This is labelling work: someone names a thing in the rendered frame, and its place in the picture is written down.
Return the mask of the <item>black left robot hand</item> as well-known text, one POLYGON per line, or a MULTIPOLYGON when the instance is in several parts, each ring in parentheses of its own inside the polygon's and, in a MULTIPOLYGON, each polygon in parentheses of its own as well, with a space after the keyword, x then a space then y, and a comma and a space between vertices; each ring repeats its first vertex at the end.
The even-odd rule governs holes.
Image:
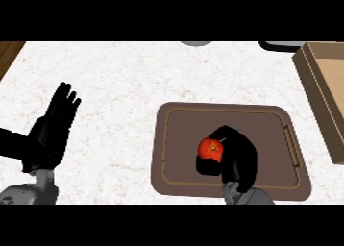
POLYGON ((45 115, 28 135, 0 128, 0 156, 21 160, 23 172, 53 170, 61 164, 77 108, 81 99, 71 84, 61 83, 45 115))

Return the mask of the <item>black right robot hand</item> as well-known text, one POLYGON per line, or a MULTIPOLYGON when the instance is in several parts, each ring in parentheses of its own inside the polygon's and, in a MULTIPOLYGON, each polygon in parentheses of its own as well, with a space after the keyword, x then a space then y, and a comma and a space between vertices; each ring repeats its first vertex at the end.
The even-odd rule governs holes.
POLYGON ((196 171, 202 175, 221 176, 221 182, 238 182, 238 191, 247 193, 255 182, 257 150, 247 136, 227 125, 210 134, 223 144, 221 161, 196 155, 196 171))

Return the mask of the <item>brown tray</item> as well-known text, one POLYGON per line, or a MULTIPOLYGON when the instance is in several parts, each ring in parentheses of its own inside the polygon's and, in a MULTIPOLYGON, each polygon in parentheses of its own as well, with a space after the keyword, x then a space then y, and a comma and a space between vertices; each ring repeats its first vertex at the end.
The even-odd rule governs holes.
POLYGON ((157 114, 151 183, 163 195, 220 198, 221 179, 196 171, 201 140, 220 126, 257 149, 254 186, 279 201, 304 201, 311 182, 286 111, 276 106, 167 103, 157 114))

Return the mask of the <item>cardboard box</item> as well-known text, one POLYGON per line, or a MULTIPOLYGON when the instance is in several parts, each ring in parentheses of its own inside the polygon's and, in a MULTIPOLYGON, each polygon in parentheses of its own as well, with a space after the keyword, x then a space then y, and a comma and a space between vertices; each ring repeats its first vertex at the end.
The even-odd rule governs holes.
POLYGON ((307 42, 292 61, 335 164, 344 164, 344 42, 307 42))

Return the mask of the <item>dark rimmed pale appliance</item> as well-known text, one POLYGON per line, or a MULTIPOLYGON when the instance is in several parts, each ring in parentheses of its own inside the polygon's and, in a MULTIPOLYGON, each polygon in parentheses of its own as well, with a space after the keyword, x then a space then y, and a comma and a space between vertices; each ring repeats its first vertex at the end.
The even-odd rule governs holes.
POLYGON ((267 51, 294 53, 304 45, 304 41, 260 41, 258 44, 267 51))

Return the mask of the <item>grey round object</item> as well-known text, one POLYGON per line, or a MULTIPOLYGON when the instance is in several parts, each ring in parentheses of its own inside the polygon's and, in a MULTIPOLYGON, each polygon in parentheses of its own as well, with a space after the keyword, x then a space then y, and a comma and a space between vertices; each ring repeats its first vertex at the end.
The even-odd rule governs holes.
POLYGON ((211 43, 211 41, 182 41, 182 43, 191 47, 202 47, 211 43))

